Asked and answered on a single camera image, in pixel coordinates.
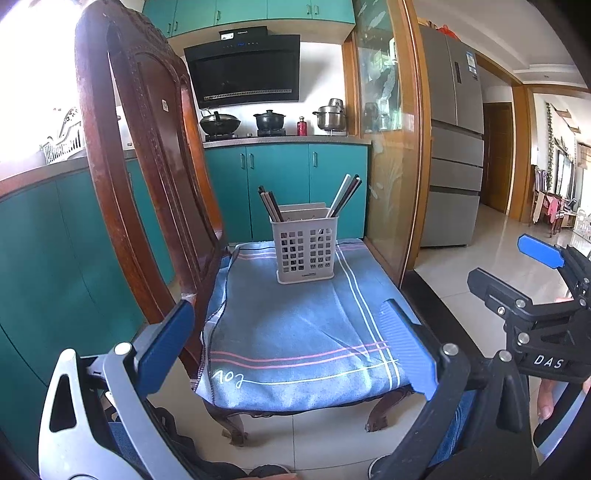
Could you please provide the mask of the person's right hand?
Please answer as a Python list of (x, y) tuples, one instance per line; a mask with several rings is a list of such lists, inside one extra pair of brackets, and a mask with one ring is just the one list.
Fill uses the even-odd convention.
[(541, 381), (537, 398), (537, 413), (541, 421), (546, 421), (552, 416), (555, 407), (554, 391), (561, 385), (561, 382), (550, 379)]

